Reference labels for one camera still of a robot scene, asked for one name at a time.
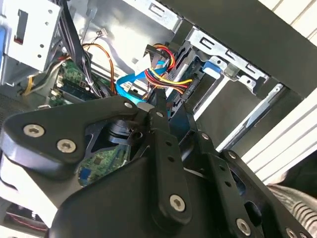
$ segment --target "green circuit board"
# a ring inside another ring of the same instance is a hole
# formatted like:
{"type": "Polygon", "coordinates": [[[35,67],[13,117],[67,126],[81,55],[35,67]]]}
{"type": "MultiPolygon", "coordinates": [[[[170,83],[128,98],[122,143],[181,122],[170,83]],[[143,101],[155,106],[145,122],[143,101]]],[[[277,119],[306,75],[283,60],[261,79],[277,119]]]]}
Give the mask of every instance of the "green circuit board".
{"type": "MultiPolygon", "coordinates": [[[[59,74],[66,80],[71,81],[75,84],[78,84],[81,88],[85,88],[87,86],[87,83],[85,81],[85,76],[81,73],[81,71],[78,69],[76,64],[68,60],[65,62],[64,65],[60,68],[59,74]]],[[[110,87],[110,81],[105,80],[99,76],[93,75],[94,80],[100,80],[102,81],[105,85],[110,87]]]]}
{"type": "Polygon", "coordinates": [[[93,157],[85,159],[79,168],[79,182],[82,186],[86,186],[99,180],[124,165],[128,155],[129,147],[118,145],[114,150],[99,152],[93,157]],[[83,170],[88,171],[87,177],[82,178],[83,170]]]}

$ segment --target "hex bolt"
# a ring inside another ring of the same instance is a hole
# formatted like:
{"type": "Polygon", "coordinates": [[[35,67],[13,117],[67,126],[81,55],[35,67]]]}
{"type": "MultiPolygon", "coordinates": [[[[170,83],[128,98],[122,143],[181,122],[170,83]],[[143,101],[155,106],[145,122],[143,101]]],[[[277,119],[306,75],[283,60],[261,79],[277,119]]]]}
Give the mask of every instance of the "hex bolt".
{"type": "Polygon", "coordinates": [[[245,220],[238,218],[236,223],[237,223],[237,227],[244,235],[246,235],[247,237],[251,235],[251,229],[245,220]]]}
{"type": "Polygon", "coordinates": [[[133,106],[130,104],[130,103],[124,103],[124,105],[127,107],[127,108],[133,108],[133,106]]]}
{"type": "Polygon", "coordinates": [[[202,137],[203,137],[203,139],[205,139],[205,140],[209,140],[208,135],[207,135],[207,134],[205,134],[205,133],[202,133],[202,137]]]}
{"type": "Polygon", "coordinates": [[[169,203],[172,206],[172,208],[174,208],[176,211],[178,211],[178,212],[185,211],[185,207],[186,207],[185,202],[180,196],[178,196],[176,194],[172,195],[169,198],[169,203]]]}
{"type": "Polygon", "coordinates": [[[44,135],[45,130],[40,125],[29,124],[23,128],[23,132],[24,132],[24,134],[26,134],[28,136],[36,138],[36,137],[40,137],[40,136],[44,135]]]}
{"type": "Polygon", "coordinates": [[[76,144],[68,139],[62,139],[57,143],[57,148],[63,153],[73,153],[76,150],[76,144]]]}
{"type": "Polygon", "coordinates": [[[237,158],[237,156],[236,156],[233,152],[231,152],[231,151],[228,151],[228,155],[229,155],[232,159],[236,159],[236,158],[237,158]]]}
{"type": "Polygon", "coordinates": [[[297,235],[288,227],[286,228],[286,233],[290,238],[297,238],[297,235]]]}
{"type": "Polygon", "coordinates": [[[164,117],[164,115],[162,114],[162,113],[160,113],[160,112],[157,112],[157,115],[159,116],[159,117],[164,117]]]}

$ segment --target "wire bundle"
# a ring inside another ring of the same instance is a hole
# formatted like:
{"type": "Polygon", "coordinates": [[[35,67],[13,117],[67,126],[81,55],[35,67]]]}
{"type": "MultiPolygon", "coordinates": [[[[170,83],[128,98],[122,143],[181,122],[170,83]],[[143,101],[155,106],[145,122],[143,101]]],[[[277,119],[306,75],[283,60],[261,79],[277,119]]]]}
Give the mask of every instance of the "wire bundle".
{"type": "Polygon", "coordinates": [[[110,63],[110,81],[111,81],[111,84],[110,84],[110,90],[116,94],[116,90],[115,90],[115,85],[114,85],[114,66],[113,66],[113,62],[112,62],[112,59],[109,55],[109,53],[104,49],[104,47],[102,47],[101,45],[99,44],[96,44],[96,43],[90,43],[90,44],[83,44],[83,48],[84,49],[89,49],[90,46],[95,46],[95,47],[98,47],[99,49],[101,49],[105,55],[107,56],[108,60],[109,60],[109,63],[110,63]]]}
{"type": "Polygon", "coordinates": [[[62,7],[60,20],[58,22],[58,28],[70,57],[76,63],[80,71],[85,75],[85,80],[91,87],[94,94],[98,97],[102,97],[97,84],[95,84],[91,73],[91,60],[86,51],[81,46],[74,22],[71,18],[67,1],[66,0],[54,0],[56,4],[62,7]]]}
{"type": "Polygon", "coordinates": [[[180,94],[183,94],[184,91],[188,88],[187,83],[190,83],[193,80],[187,79],[181,82],[174,82],[174,81],[170,81],[168,79],[163,78],[163,76],[166,75],[166,73],[169,73],[175,67],[175,57],[173,53],[164,45],[155,44],[154,47],[168,53],[169,65],[168,65],[167,71],[162,75],[157,74],[152,67],[145,70],[144,73],[145,73],[147,81],[150,84],[154,85],[155,87],[173,88],[176,91],[178,91],[180,94]]]}

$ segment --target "bolt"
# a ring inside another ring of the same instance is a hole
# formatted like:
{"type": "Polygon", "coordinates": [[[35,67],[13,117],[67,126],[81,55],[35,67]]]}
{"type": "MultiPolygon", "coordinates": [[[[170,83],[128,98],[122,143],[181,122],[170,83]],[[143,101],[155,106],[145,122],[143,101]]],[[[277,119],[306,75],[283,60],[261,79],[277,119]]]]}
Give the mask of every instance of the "bolt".
{"type": "Polygon", "coordinates": [[[160,112],[157,112],[157,115],[159,116],[159,117],[164,117],[164,115],[162,114],[162,113],[160,113],[160,112]]]}
{"type": "Polygon", "coordinates": [[[76,144],[71,140],[63,139],[57,143],[57,148],[63,153],[73,153],[76,150],[76,144]]]}
{"type": "Polygon", "coordinates": [[[207,134],[205,134],[205,133],[202,133],[202,137],[203,137],[203,139],[205,139],[205,140],[209,140],[209,137],[208,137],[207,134]]]}
{"type": "Polygon", "coordinates": [[[290,228],[286,228],[286,233],[290,238],[297,238],[297,235],[290,228]]]}
{"type": "Polygon", "coordinates": [[[124,103],[124,105],[127,107],[127,108],[133,108],[133,106],[129,103],[124,103]]]}
{"type": "Polygon", "coordinates": [[[239,230],[246,235],[247,237],[251,235],[251,229],[249,227],[249,225],[246,223],[245,220],[238,218],[237,221],[237,226],[239,228],[239,230]]]}
{"type": "Polygon", "coordinates": [[[45,130],[40,125],[29,124],[23,128],[23,132],[24,132],[24,134],[31,136],[31,137],[40,137],[40,136],[44,135],[45,130]]]}
{"type": "Polygon", "coordinates": [[[66,49],[66,47],[65,46],[63,46],[62,48],[61,48],[61,51],[65,54],[65,53],[67,53],[67,49],[66,49]]]}
{"type": "Polygon", "coordinates": [[[236,155],[235,155],[233,152],[231,152],[231,151],[228,151],[228,155],[229,155],[232,159],[236,159],[236,158],[237,158],[236,155]]]}
{"type": "Polygon", "coordinates": [[[178,212],[183,212],[185,210],[185,202],[184,200],[178,195],[172,195],[169,198],[169,203],[178,212]]]}
{"type": "Polygon", "coordinates": [[[305,235],[304,233],[300,232],[300,235],[302,238],[308,238],[307,235],[305,235]]]}

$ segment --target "black plastic mount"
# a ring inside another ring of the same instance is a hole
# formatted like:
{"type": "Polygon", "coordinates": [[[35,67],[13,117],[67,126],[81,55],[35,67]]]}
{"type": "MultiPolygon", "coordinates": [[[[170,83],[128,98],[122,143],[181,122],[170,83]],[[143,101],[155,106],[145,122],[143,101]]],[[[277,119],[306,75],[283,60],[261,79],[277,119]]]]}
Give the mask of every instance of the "black plastic mount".
{"type": "Polygon", "coordinates": [[[134,148],[127,165],[62,204],[48,237],[288,238],[286,228],[311,237],[238,155],[215,151],[186,108],[168,121],[164,91],[155,93],[149,112],[116,96],[4,122],[3,153],[52,180],[73,177],[97,151],[120,143],[134,148]],[[26,135],[29,124],[45,133],[26,135]],[[59,151],[61,139],[73,141],[76,150],[59,151]]]}

